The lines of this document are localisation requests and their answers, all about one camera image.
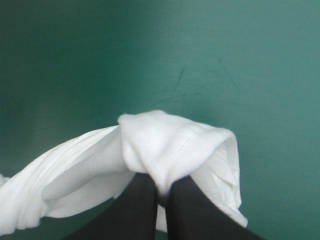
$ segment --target white cloth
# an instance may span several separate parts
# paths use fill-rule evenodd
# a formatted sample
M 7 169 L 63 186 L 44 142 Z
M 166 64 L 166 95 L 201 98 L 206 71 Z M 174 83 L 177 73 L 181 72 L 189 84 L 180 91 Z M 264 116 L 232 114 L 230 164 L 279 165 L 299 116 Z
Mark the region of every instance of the white cloth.
M 191 175 L 204 194 L 245 227 L 239 212 L 239 158 L 228 129 L 153 110 L 123 114 L 119 125 L 87 132 L 45 152 L 12 178 L 0 175 L 0 236 L 63 218 L 116 197 L 135 172 L 148 173 L 166 196 Z M 166 230 L 158 208 L 157 229 Z

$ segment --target fabric fold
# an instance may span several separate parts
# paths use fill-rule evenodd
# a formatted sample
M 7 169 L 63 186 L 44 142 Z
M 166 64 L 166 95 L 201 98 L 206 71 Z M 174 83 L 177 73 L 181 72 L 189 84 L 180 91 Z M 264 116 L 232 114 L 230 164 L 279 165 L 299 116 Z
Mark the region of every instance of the fabric fold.
M 123 114 L 119 125 L 87 132 L 39 156 L 12 178 L 0 175 L 0 236 L 36 227 L 44 216 L 72 216 L 116 197 L 136 172 L 161 196 L 191 175 L 210 201 L 245 227 L 239 157 L 228 129 L 153 110 Z M 166 230 L 159 208 L 157 229 Z

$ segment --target white fabric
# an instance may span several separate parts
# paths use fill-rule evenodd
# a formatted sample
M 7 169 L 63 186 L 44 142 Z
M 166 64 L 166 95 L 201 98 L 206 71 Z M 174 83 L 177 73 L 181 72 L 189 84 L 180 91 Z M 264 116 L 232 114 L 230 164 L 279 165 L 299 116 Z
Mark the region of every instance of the white fabric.
M 245 227 L 239 158 L 228 129 L 153 110 L 123 114 L 119 125 L 87 132 L 45 152 L 12 178 L 0 175 L 0 236 L 63 218 L 116 197 L 135 172 L 148 173 L 166 196 L 191 175 L 204 194 Z M 158 208 L 157 229 L 166 230 Z

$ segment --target teal backdrop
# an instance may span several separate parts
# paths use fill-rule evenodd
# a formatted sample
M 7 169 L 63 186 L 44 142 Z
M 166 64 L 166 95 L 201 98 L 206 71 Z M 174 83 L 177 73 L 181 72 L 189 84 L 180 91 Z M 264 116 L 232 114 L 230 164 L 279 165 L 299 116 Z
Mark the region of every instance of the teal backdrop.
M 318 0 L 2 0 L 0 173 L 161 109 L 234 131 L 250 230 L 319 240 L 319 81 Z M 0 239 L 59 240 L 109 204 Z

